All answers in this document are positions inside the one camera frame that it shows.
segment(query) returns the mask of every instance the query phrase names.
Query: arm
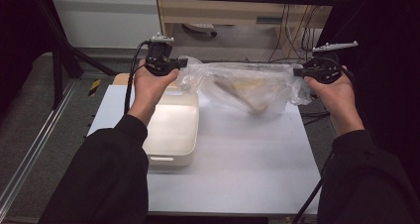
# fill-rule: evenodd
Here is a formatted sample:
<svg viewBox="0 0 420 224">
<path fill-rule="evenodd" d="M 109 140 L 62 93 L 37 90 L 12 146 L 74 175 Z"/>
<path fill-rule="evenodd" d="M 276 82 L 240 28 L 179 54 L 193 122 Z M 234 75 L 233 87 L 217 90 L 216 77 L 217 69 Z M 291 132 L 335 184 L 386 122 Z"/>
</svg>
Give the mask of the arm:
<svg viewBox="0 0 420 224">
<path fill-rule="evenodd" d="M 148 214 L 147 125 L 165 88 L 176 79 L 136 72 L 135 101 L 113 129 L 82 144 L 39 223 L 143 223 Z"/>
<path fill-rule="evenodd" d="M 399 160 L 377 149 L 355 106 L 349 79 L 305 77 L 331 112 L 338 138 L 323 178 L 319 223 L 420 223 L 420 205 Z"/>
</svg>

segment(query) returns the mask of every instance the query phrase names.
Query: hand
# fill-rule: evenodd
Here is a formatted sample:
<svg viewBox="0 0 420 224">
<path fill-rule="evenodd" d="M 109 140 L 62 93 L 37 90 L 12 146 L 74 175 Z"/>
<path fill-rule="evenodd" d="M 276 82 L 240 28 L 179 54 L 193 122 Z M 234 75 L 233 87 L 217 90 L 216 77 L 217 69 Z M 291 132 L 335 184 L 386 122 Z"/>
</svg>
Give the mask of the hand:
<svg viewBox="0 0 420 224">
<path fill-rule="evenodd" d="M 304 79 L 331 113 L 338 136 L 365 128 L 356 109 L 352 83 L 345 74 L 331 84 L 319 83 L 315 78 L 308 76 Z"/>
<path fill-rule="evenodd" d="M 139 66 L 143 66 L 145 62 L 141 59 Z M 145 67 L 138 69 L 134 77 L 135 99 L 128 114 L 137 117 L 148 126 L 164 90 L 177 77 L 178 69 L 174 69 L 166 76 L 154 76 Z"/>
</svg>

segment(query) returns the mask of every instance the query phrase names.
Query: gray floor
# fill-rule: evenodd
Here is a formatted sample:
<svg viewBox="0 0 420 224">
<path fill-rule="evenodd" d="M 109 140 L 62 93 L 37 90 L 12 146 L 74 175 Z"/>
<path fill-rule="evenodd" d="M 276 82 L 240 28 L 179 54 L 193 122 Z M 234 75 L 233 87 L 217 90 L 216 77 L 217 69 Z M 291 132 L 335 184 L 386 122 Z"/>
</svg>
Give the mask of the gray floor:
<svg viewBox="0 0 420 224">
<path fill-rule="evenodd" d="M 193 56 L 203 61 L 268 61 L 276 45 L 273 28 L 218 26 L 218 36 L 192 32 L 180 25 L 175 27 L 173 56 Z M 128 71 L 132 51 L 87 50 L 98 60 L 118 71 Z M 277 50 L 274 58 L 282 57 Z M 75 151 L 87 134 L 108 84 L 113 77 L 98 73 L 84 64 L 85 75 L 76 79 L 76 89 L 59 118 L 31 173 L 22 186 L 9 217 L 39 217 L 54 188 L 62 177 Z M 87 96 L 93 81 L 102 78 L 94 96 Z M 19 163 L 51 113 L 53 105 L 52 59 L 41 56 L 21 94 L 14 100 L 7 115 L 0 121 L 0 191 L 6 188 Z M 302 112 L 324 111 L 320 101 L 300 106 Z M 306 126 L 318 168 L 330 152 L 334 139 L 331 122 L 327 119 Z"/>
</svg>

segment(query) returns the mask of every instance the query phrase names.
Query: white container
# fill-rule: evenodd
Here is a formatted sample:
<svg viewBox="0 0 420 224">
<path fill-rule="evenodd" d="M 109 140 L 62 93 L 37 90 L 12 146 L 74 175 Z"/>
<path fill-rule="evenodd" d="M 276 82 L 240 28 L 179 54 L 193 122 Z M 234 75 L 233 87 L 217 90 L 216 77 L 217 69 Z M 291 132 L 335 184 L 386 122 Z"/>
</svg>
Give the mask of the white container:
<svg viewBox="0 0 420 224">
<path fill-rule="evenodd" d="M 151 166 L 187 166 L 192 162 L 198 115 L 197 93 L 166 89 L 143 144 Z"/>
</svg>

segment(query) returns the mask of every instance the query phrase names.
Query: wall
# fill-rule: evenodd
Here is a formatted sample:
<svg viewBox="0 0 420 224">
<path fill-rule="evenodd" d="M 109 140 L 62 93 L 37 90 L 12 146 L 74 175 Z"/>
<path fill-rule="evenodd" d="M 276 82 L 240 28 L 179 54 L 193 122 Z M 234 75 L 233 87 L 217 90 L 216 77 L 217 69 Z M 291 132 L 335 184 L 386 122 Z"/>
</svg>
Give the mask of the wall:
<svg viewBox="0 0 420 224">
<path fill-rule="evenodd" d="M 78 48 L 134 49 L 160 32 L 157 0 L 53 0 Z"/>
</svg>

